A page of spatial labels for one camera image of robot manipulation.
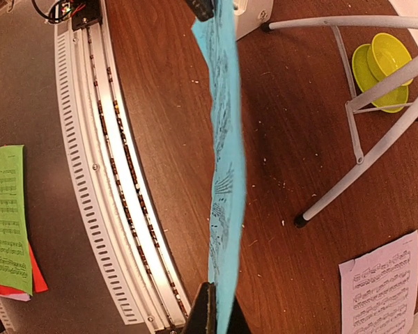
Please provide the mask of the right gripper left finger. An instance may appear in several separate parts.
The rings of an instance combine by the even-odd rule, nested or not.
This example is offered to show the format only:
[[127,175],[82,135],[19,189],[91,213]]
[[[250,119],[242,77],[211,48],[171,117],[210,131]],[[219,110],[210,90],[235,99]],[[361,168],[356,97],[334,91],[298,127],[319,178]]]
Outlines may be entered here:
[[214,283],[200,285],[191,312],[182,329],[183,334],[215,334],[217,332],[216,287]]

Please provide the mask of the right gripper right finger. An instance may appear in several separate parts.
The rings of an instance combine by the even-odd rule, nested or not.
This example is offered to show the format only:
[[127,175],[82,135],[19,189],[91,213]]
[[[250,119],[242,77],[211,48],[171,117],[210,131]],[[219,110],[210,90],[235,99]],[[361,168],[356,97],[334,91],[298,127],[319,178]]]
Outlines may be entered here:
[[228,334],[251,334],[237,297],[234,298],[233,302],[231,316],[229,319]]

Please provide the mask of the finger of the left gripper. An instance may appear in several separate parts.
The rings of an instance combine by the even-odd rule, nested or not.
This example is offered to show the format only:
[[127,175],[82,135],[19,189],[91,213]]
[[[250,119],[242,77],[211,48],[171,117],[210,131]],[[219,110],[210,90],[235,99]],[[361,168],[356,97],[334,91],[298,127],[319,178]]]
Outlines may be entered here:
[[214,17],[212,0],[186,0],[186,4],[200,22],[206,22]]

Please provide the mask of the blue sheet music page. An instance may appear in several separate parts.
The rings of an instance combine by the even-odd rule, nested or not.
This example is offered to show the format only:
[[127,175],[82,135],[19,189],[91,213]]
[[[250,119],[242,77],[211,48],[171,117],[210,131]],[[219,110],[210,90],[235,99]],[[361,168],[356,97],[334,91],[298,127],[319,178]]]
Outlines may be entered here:
[[232,1],[214,1],[214,16],[192,32],[210,75],[215,168],[210,208],[208,280],[215,284],[217,333],[227,333],[240,266],[246,206],[240,68]]

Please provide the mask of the white music stand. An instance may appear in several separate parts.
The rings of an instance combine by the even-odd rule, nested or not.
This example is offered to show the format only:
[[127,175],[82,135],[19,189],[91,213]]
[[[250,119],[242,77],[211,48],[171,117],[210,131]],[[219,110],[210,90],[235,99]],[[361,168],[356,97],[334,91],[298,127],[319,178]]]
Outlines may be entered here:
[[[326,67],[326,73],[316,70],[312,76],[310,86],[319,96],[309,98],[304,106],[326,106],[328,120],[338,116],[332,124],[345,136],[341,147],[346,155],[339,162],[346,174],[324,193],[312,191],[308,195],[306,207],[294,218],[295,226],[303,228],[345,192],[357,189],[356,181],[418,120],[418,47],[410,34],[418,32],[418,18],[338,15],[270,20],[261,25],[261,30],[275,42],[293,42],[300,33],[306,45],[300,50],[301,60],[295,61],[296,69]],[[354,50],[381,31],[403,38],[411,48],[414,63],[363,92],[353,74]],[[320,60],[309,65],[316,52]]]

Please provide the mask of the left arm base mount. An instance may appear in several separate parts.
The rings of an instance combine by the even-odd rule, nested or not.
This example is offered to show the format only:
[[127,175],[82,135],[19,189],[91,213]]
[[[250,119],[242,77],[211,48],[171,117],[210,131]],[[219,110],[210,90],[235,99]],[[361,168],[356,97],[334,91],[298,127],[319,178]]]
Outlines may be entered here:
[[48,24],[62,24],[70,22],[73,31],[85,29],[93,24],[101,23],[103,14],[100,1],[55,1],[48,13],[44,13],[36,3],[31,0],[35,11]]

